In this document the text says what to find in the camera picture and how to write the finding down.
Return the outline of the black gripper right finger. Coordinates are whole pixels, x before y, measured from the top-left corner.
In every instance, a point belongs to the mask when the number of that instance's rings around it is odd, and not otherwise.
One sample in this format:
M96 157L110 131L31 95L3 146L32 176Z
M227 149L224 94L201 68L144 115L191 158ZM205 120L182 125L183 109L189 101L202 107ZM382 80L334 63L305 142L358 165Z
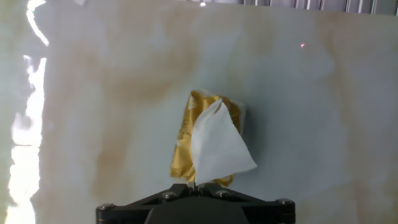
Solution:
M264 201L231 189L217 183L207 183L195 186L195 194L211 197L225 202L231 202L243 210L249 223L295 224L295 202L288 198L278 198L275 201Z

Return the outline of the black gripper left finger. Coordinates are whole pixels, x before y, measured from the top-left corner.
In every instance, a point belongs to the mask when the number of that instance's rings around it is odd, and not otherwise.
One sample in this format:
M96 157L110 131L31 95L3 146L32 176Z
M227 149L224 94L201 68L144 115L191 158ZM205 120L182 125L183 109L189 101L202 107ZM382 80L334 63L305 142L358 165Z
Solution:
M145 223L150 212L159 205L191 196L195 183L173 184L171 188L128 205L105 203L96 208L96 224Z

